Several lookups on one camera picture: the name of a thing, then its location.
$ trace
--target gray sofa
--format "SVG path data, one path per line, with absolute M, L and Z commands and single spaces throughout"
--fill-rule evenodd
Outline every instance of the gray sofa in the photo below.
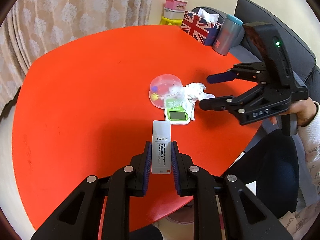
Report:
M 223 23 L 226 13 L 210 7 L 196 7 L 192 11 L 198 12 L 199 8 L 205 9 L 212 14 L 219 14 L 219 23 Z M 309 96 L 317 102 L 320 102 L 320 69 L 316 65 L 316 56 L 307 46 L 307 44 L 287 25 L 285 25 L 279 18 L 273 15 L 265 8 L 255 4 L 250 0 L 238 0 L 234 15 L 244 23 L 249 22 L 267 22 L 274 24 L 285 44 L 288 51 L 288 56 L 293 68 L 293 71 L 303 80 L 309 90 Z M 240 62 L 260 62 L 262 57 L 257 48 L 246 37 L 244 30 L 242 30 L 235 40 L 230 53 L 233 54 Z M 269 120 L 264 120 L 258 132 L 246 147 L 244 152 L 248 151 L 255 144 L 257 144 L 264 136 L 277 126 L 272 125 Z M 314 203 L 317 199 L 316 188 L 311 183 L 311 177 L 305 165 L 305 152 L 302 142 L 298 135 L 293 136 L 295 141 L 299 158 L 299 172 L 300 172 L 300 197 L 297 210 Z M 311 229 L 304 236 L 303 240 L 318 239 L 320 234 L 320 215 L 314 222 Z
M 226 13 L 210 7 L 196 7 L 192 11 L 198 12 L 203 8 L 209 13 L 219 14 L 219 23 L 223 23 Z M 267 22 L 274 24 L 283 39 L 293 70 L 308 86 L 310 97 L 320 102 L 320 69 L 316 66 L 316 56 L 308 45 L 285 25 L 279 18 L 265 8 L 250 0 L 238 0 L 234 15 L 244 23 Z M 241 62 L 259 62 L 261 55 L 244 31 L 239 35 L 230 52 Z

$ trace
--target transparent plastic container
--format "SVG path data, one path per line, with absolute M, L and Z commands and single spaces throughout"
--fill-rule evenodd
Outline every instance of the transparent plastic container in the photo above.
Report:
M 154 106 L 171 109 L 182 103 L 184 87 L 175 75 L 157 76 L 150 84 L 149 98 Z

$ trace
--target yellow stool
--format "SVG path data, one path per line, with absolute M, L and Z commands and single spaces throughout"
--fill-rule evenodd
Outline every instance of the yellow stool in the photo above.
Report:
M 161 17 L 161 25 L 178 25 L 180 26 L 182 24 L 182 20 L 170 20 L 167 18 L 164 18 L 163 16 Z

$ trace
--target dark pants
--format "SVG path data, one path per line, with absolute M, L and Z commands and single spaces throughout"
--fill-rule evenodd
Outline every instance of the dark pants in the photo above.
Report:
M 129 234 L 129 240 L 163 240 L 158 228 L 148 225 Z
M 244 184 L 256 181 L 257 197 L 279 219 L 297 206 L 299 166 L 291 136 L 275 130 L 265 136 L 223 176 L 236 175 Z

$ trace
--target pink box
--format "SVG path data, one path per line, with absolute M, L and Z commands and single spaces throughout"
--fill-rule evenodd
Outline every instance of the pink box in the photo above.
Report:
M 177 11 L 184 11 L 187 5 L 187 1 L 184 0 L 166 0 L 165 8 Z

